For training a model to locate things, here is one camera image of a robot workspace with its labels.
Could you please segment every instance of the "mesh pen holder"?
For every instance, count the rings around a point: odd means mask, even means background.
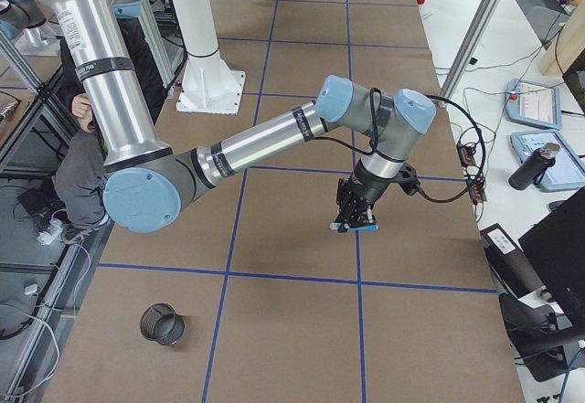
[[[169,304],[151,305],[140,319],[140,333],[160,345],[172,345],[183,335],[185,322]]]

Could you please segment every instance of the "white table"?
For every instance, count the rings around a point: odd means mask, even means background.
[[[451,66],[480,2],[481,0],[426,0],[425,4],[420,6],[420,15],[440,83],[444,81],[448,72],[447,69],[441,68]],[[510,64],[532,54],[540,45],[516,0],[501,0],[473,54],[478,61],[474,66],[470,65],[468,70]],[[513,78],[523,78],[549,86],[557,85],[562,82],[562,78],[544,77],[538,70],[537,62],[543,54],[544,50],[541,50],[534,53],[535,58],[531,56],[508,67],[466,72],[452,96],[453,101],[464,105],[465,95],[472,116],[492,129],[497,128],[495,144],[487,145],[489,153],[485,190],[487,202],[483,206],[484,212],[478,221],[478,228],[483,229],[499,223],[512,239],[518,239],[546,216],[549,212],[547,207],[549,202],[566,199],[574,191],[548,193],[536,186],[530,186],[523,191],[512,188],[507,179],[518,168],[519,161],[512,149],[509,135],[536,128],[511,122],[506,115],[502,116],[503,94],[488,95],[467,88],[489,93],[504,92],[507,82]],[[560,92],[562,110],[581,113],[566,85],[560,86]],[[452,106],[448,109],[453,123],[460,124],[464,129],[470,126],[460,112]],[[485,140],[492,138],[489,131],[483,132]],[[453,125],[455,139],[459,138],[459,133],[460,130]],[[561,133],[577,154],[585,154],[585,118],[564,114]],[[469,138],[463,138],[464,141],[476,140],[473,131],[469,131],[468,135]],[[534,300],[532,296],[526,298],[526,302]],[[526,402],[530,403],[536,402],[538,398],[557,394],[563,379],[563,376],[559,376],[538,383],[522,366],[518,368],[518,374]],[[581,402],[583,396],[585,370],[582,368],[571,373],[564,401]]]

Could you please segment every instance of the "blue cable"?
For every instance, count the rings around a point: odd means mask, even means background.
[[[560,394],[558,394],[558,403],[563,403],[563,397],[565,396],[565,387],[567,386],[567,382],[569,381],[569,374],[573,368],[573,364],[577,362],[577,359],[580,355],[585,355],[585,348],[581,348],[572,359],[570,359],[569,367],[567,368],[567,374],[563,379],[563,386],[560,388]]]

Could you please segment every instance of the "sleeve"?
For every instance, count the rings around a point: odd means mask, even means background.
[[[85,90],[77,78],[77,73],[75,72],[75,63],[73,63],[73,58],[71,57],[71,53],[69,52],[69,47],[67,46],[65,38],[61,37],[59,41],[63,78],[57,91],[57,96],[60,98],[65,107],[70,111],[73,98],[76,95],[85,92]]]

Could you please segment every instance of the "person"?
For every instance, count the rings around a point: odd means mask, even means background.
[[[148,111],[156,122],[165,102],[165,88],[136,19],[119,19],[123,40],[134,64]],[[65,39],[60,41],[63,79],[58,97],[77,119],[80,129],[73,135],[67,155],[53,176],[58,197],[65,204],[69,224],[61,233],[66,244],[81,243],[89,234],[110,223],[101,192],[106,178],[99,128],[93,121],[91,101],[75,73],[75,64]]]
[[[567,0],[568,5],[579,6],[583,0]],[[573,64],[563,74],[563,79],[569,90],[575,97],[575,100],[585,112],[585,89],[581,85],[579,73],[585,70],[585,50],[583,50],[575,59]]]

